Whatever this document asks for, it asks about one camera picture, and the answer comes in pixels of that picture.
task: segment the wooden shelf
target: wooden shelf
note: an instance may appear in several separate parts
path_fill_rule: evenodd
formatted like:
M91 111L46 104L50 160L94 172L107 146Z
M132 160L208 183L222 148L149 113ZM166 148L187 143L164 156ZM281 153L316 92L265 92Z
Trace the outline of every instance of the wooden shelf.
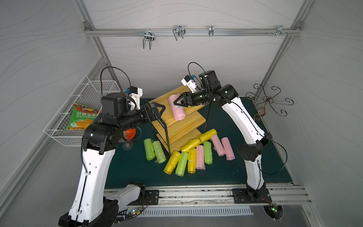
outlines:
M174 143L191 130L201 126L203 123L205 123L205 118L200 113L198 113L198 111L196 111L186 116L183 120L180 120L171 125L168 127L170 144ZM163 140L166 141L164 128L160 124L154 126Z
M168 127L170 127L171 125L178 122L177 120L174 119L173 112L171 111L170 104L169 104L169 96L171 96L172 94L182 94L183 92L189 92L189 91L190 90L189 90L189 88L187 86L181 86L181 87L179 87L177 89L172 90L171 92L168 92L168 93L166 93L166 94L164 94L164 95L150 101L150 102L157 102L157 103L162 104L162 105L164 105L166 107L166 110L164 111L161 118L164 120L164 122L166 123L166 125ZM199 105L199 106L184 107L185 115L188 116L189 114L199 110L202 107L204 107L204 106ZM156 124L159 124L159 122L154 121L154 122L152 122L152 124L155 126Z
M197 137L197 135L199 134L201 133L198 129L193 129L188 134L181 137L179 140L175 141L174 143L170 143L170 152L172 152L173 150L179 151L181 146L186 144L190 139ZM157 134L156 136L161 141L164 148L168 150L168 146L166 145L166 142L163 140L160 134Z

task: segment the green snack bag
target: green snack bag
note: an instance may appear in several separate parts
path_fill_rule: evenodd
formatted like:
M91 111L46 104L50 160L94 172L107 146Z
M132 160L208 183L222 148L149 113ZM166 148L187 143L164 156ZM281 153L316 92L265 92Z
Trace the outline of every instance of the green snack bag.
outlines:
M204 146L204 163L210 165L213 163L212 144L208 141L205 141L203 143L203 146Z
M72 116L70 117L67 127L68 130L86 130L86 128L93 123L99 112L99 110L78 103L73 104L72 110Z
M154 151L155 151L155 156L156 156L156 160L158 161L158 163L163 163L166 161L166 157L163 151L163 148L161 147L160 141L156 140L154 142L152 142L152 146L154 147Z
M151 139L144 140L145 152L146 152L146 159L153 160L155 158L154 147L152 145Z
M175 174L182 177L184 176L184 172L185 172L185 167L187 166L187 162L188 162L188 152L182 152L179 162L178 162L178 166L176 167L175 170Z

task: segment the yellow roll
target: yellow roll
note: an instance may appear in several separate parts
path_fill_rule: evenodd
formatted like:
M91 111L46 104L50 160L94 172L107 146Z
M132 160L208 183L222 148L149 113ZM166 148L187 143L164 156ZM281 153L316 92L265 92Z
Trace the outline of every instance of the yellow roll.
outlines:
M202 142L198 138L190 139L186 144L180 147L180 151L188 152L190 148L196 148Z
M164 168L164 172L167 174L171 174L173 170L175 169L176 165L178 164L178 161L180 159L181 154L179 152L173 152L173 154L170 156L168 163L166 164Z
M188 173L195 173L195 166L197 163L197 149L189 149L188 154Z
M199 140L204 143L207 140L210 140L212 138L212 135L217 134L217 131L215 129L211 129L203 134L197 135Z

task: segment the plastic bag roll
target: plastic bag roll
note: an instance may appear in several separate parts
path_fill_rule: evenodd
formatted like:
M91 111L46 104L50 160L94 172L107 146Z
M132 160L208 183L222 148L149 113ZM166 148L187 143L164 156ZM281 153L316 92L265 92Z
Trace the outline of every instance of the plastic bag roll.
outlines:
M185 118L184 108L182 106L174 105L174 101L179 97L179 94L172 94L169 96L169 104L171 111L173 112L174 119L177 121L183 120Z
M188 152L188 173L195 173L197 149L189 149Z
M204 146L204 163L210 165L213 163L212 144L208 141L205 141L203 143L203 146Z
M145 139L144 146L145 146L146 159L153 160L155 158L155 152L154 152L154 147L152 145L152 140Z
M211 138L212 142L213 142L213 146L214 146L214 149L216 150L218 156L223 156L226 154L226 152L224 151L224 148L221 144L221 141L219 140L218 138L218 135L215 134L215 135L212 135L212 138Z
M188 152L190 148L196 148L202 142L198 138L190 139L186 144L180 147L181 152Z
M222 144L223 144L223 148L226 152L226 159L229 161L235 159L236 157L234 156L232 146L227 137L222 138Z
M166 164L164 168L164 172L167 174L171 174L173 170L175 169L176 165L178 164L178 161L180 159L181 154L179 152L173 152L173 154L170 156L168 163Z
M184 176L185 167L187 166L188 162L188 153L182 152L180 155L180 159L178 162L178 166L176 167L175 174L182 177Z
M155 151L155 156L156 156L156 160L158 161L158 163L163 163L166 161L166 157L163 151L163 148L161 147L160 141L156 140L154 142L152 142L152 146L154 147L154 151Z
M211 129L203 134L198 135L198 138L202 143L204 143L207 140L210 140L212 138L212 135L217 134L217 131L215 129Z
M197 170L205 170L203 145L197 146L197 160L196 160L195 168Z

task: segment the green roll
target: green roll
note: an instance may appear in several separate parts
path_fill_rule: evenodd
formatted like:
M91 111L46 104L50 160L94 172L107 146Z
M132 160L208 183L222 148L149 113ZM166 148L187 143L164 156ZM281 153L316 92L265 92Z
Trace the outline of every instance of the green roll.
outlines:
M156 160L158 161L158 163L163 163L166 161L166 157L163 151L163 148L161 147L160 141L154 141L152 142L152 146L154 147L154 151L155 151L155 156L156 156Z
M175 170L175 174L182 177L184 176L184 172L185 172L185 167L187 166L187 162L188 162L188 152L182 152L179 162L178 162L178 166L176 167Z
M154 147L152 146L152 140L145 139L144 146L145 146L146 159L153 160L155 158L155 153L154 153Z
M205 141L203 143L204 146L204 163L205 164L212 164L213 163L213 157L212 157L212 144L208 141Z

